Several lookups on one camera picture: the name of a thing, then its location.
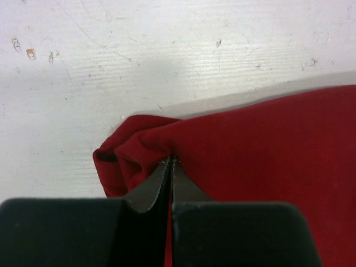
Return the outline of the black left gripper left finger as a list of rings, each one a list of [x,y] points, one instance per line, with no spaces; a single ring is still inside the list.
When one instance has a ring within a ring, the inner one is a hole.
[[[2,266],[163,266],[170,162],[123,197],[1,204]]]

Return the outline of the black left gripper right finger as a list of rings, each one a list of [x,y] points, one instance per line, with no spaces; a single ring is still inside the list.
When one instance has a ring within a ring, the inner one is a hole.
[[[174,266],[321,266],[308,223],[283,202],[217,202],[173,159]]]

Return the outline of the dark red t shirt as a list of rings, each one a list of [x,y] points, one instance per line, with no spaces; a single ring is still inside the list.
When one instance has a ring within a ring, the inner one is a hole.
[[[113,197],[133,190],[170,155],[214,200],[296,205],[323,265],[355,265],[355,86],[187,120],[131,116],[93,160]]]

